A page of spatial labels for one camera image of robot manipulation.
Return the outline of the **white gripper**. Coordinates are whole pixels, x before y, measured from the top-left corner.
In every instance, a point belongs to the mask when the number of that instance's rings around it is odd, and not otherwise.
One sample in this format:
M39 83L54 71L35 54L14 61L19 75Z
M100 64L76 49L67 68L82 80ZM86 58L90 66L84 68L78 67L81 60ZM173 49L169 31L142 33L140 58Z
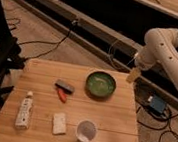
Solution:
M149 70L156 64L157 60L154 54L148 49L139 50L135 58L135 68L131 69L130 74L127 76L127 83L136 81L141 75L141 70Z

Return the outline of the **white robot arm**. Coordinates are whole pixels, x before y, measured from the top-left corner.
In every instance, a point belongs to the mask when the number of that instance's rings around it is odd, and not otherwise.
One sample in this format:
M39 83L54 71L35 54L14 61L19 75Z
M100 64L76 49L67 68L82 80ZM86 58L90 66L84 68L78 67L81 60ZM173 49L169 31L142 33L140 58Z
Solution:
M149 29L144 41L144 47L134 55L135 66L127 76L128 83L136 81L142 71L151 69L159 62L178 90L178 29Z

